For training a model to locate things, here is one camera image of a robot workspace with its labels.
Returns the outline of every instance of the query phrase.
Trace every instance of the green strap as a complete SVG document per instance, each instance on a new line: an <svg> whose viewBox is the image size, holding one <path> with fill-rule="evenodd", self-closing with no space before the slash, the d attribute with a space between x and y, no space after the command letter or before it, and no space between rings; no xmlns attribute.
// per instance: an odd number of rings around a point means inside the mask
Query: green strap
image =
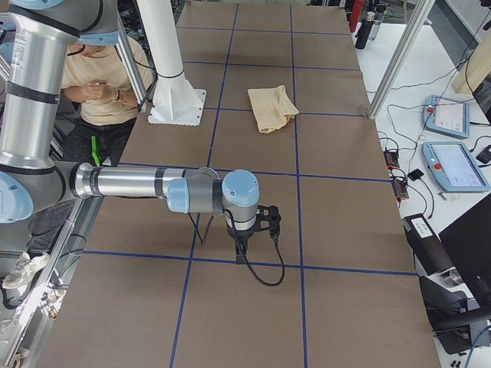
<svg viewBox="0 0 491 368"><path fill-rule="evenodd" d="M101 158L99 157L99 145L97 144L97 137L92 136L91 141L92 141L92 157L94 158L95 165L100 166Z"/></svg>

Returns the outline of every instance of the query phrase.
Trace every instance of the beige cloth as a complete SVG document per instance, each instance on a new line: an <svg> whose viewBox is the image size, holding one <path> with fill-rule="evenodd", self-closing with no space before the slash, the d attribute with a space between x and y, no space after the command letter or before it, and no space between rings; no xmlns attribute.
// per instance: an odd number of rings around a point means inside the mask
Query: beige cloth
<svg viewBox="0 0 491 368"><path fill-rule="evenodd" d="M128 37L128 42L135 60L148 65L147 57L138 42L130 37ZM138 65L138 70L145 88L148 88L153 79L150 69ZM83 57L81 54L68 56L61 89L83 86L95 79L107 81L107 84L112 87L131 90L130 78L128 78L116 49L112 46L107 46L93 57ZM137 117L137 114L136 107L121 106L119 102L113 101L87 100L82 103L81 109L81 116L85 121L99 126L121 124Z"/></svg>
<svg viewBox="0 0 491 368"><path fill-rule="evenodd" d="M286 95L285 86L247 90L259 132L271 133L280 129L298 113Z"/></svg>

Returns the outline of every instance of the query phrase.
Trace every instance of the blue device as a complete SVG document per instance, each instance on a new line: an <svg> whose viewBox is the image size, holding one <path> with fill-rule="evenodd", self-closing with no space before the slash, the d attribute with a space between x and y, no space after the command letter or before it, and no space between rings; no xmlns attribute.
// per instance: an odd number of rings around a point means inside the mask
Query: blue device
<svg viewBox="0 0 491 368"><path fill-rule="evenodd" d="M469 138L469 104L432 94L425 100L423 122L433 132Z"/></svg>
<svg viewBox="0 0 491 368"><path fill-rule="evenodd" d="M423 156L445 192L487 192L491 189L476 161L461 142L425 142Z"/></svg>

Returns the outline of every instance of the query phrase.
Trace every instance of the blue cable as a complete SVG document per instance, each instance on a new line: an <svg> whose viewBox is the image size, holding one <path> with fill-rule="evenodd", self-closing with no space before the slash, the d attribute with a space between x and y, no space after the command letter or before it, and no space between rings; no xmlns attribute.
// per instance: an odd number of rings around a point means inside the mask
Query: blue cable
<svg viewBox="0 0 491 368"><path fill-rule="evenodd" d="M467 357L466 365L464 366L464 368L468 368L469 367L470 357L473 355L474 349L477 346L477 341L479 341L479 339L481 338L481 336L484 335L484 333L487 332L489 329L491 329L491 326L486 326L486 327L484 327L481 330L481 332L479 332L479 335L477 335L476 339L473 342L472 347L470 348L469 356Z"/></svg>

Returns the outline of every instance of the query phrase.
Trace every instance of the yellow napkin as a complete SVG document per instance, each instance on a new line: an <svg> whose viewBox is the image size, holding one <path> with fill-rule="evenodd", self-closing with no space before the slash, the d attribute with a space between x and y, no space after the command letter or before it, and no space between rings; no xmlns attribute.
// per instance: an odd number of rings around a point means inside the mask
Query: yellow napkin
<svg viewBox="0 0 491 368"><path fill-rule="evenodd" d="M298 113L286 95L285 86L247 90L247 93L261 133L284 127Z"/></svg>

